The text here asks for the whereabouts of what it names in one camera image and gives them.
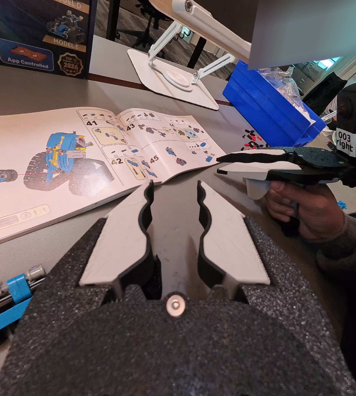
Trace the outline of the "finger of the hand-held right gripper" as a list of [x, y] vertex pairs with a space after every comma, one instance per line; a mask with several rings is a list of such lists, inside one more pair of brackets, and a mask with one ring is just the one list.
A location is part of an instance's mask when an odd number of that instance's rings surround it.
[[262, 163], [270, 164], [278, 161], [292, 163], [291, 154], [283, 149], [265, 148], [232, 152], [216, 158], [220, 163]]
[[218, 174], [227, 175], [229, 172], [238, 172], [244, 175], [245, 178], [264, 181], [271, 170], [302, 170], [297, 164], [288, 161], [277, 161], [272, 163], [262, 162], [234, 162], [218, 168]]

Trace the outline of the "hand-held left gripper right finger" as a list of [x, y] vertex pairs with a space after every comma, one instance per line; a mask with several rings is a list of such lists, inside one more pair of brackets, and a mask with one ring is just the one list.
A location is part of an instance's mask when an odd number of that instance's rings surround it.
[[197, 182], [200, 237], [197, 271], [211, 289], [222, 286], [230, 300], [245, 300], [242, 285], [270, 285], [245, 215], [204, 181]]

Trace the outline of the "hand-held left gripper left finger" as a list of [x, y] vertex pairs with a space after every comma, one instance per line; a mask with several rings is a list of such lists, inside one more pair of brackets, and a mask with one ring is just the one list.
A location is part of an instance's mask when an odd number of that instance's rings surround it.
[[147, 232], [153, 200], [154, 183], [147, 180], [106, 215], [79, 286], [111, 286], [119, 298], [135, 284], [148, 298], [160, 298], [161, 269]]

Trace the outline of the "pile of building brick pieces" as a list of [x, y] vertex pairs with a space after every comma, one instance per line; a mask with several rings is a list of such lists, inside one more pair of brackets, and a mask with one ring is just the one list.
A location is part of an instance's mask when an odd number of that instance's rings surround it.
[[244, 139], [244, 146], [241, 148], [241, 151], [270, 147], [270, 145], [254, 130], [245, 129], [242, 138]]

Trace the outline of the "blue black brick assembly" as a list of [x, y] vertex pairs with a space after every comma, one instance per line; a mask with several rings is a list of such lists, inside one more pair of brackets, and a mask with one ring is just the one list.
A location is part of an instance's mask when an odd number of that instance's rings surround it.
[[44, 268], [36, 265], [0, 282], [0, 346], [15, 333], [19, 320], [45, 277]]

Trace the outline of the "person's right forearm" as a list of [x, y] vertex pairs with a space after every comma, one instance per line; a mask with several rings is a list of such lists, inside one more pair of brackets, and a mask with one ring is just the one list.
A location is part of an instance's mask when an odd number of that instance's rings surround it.
[[314, 243], [316, 262], [322, 271], [336, 279], [356, 276], [356, 212], [344, 213], [343, 229], [333, 237]]

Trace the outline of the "person's right hand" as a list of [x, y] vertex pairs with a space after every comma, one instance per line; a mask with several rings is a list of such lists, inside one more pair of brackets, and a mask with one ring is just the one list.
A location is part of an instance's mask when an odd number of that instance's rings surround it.
[[284, 223], [297, 213], [299, 234], [309, 241], [335, 237], [345, 226], [345, 214], [327, 185], [300, 187], [272, 181], [265, 205], [274, 219]]

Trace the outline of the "blue plastic bin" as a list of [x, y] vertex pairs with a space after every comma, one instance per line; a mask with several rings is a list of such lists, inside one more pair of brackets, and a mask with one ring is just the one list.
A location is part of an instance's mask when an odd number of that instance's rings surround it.
[[239, 61], [223, 91], [225, 98], [270, 146], [301, 147], [312, 142], [326, 123], [307, 105], [312, 123], [258, 71]]

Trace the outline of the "crumpled clear plastic bag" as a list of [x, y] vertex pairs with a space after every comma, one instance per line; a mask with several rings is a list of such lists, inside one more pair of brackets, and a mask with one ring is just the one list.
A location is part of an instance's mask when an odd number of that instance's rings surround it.
[[314, 124], [315, 120], [309, 115], [300, 98], [298, 86], [292, 78], [294, 66], [270, 67], [259, 69], [260, 73], [282, 96], [287, 99], [308, 121]]

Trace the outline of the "black office chair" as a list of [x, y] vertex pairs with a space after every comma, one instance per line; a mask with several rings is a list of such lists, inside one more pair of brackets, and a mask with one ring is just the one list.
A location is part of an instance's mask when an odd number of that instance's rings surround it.
[[[141, 8], [136, 5], [139, 4], [135, 0], [122, 0], [120, 3], [119, 17], [117, 21], [117, 30], [131, 30], [131, 31], [145, 31], [149, 16], [147, 14], [141, 14]], [[169, 27], [170, 21], [160, 21], [159, 29], [154, 29], [153, 22], [150, 25], [150, 36], [153, 40], [157, 40]], [[120, 33], [120, 37], [116, 38], [116, 42], [125, 45], [132, 46], [137, 40], [137, 37]]]
[[346, 86], [347, 80], [337, 76], [334, 72], [328, 74], [318, 85], [302, 98], [302, 102], [316, 115], [320, 116], [330, 102]]

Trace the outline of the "white laptop stand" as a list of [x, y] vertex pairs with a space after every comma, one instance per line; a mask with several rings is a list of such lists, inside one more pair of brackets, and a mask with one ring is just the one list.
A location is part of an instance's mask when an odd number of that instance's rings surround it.
[[[172, 17], [173, 23], [151, 46], [147, 55], [135, 49], [128, 49], [131, 63], [141, 83], [151, 91], [217, 111], [219, 105], [201, 79], [236, 59], [248, 63], [251, 43], [217, 21], [209, 11], [195, 1], [173, 0], [172, 10], [174, 13], [167, 16]], [[188, 27], [227, 53], [194, 72], [184, 71], [157, 59], [157, 54], [176, 34], [181, 33], [183, 27]]]

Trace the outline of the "open instruction booklet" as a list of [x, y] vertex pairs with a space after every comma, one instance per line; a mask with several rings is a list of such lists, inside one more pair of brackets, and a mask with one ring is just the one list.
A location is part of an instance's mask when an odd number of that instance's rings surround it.
[[88, 106], [0, 116], [0, 243], [224, 155], [193, 116]]

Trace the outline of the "light wooden board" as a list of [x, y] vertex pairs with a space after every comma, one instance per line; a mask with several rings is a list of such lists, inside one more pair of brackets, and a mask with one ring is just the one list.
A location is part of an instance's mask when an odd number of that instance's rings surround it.
[[172, 0], [149, 0], [153, 7], [165, 15], [172, 15]]

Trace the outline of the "dark robot kit box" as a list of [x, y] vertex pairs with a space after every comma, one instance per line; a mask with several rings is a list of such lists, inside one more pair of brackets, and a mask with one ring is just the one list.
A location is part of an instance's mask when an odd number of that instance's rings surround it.
[[0, 0], [0, 65], [87, 79], [96, 0]]

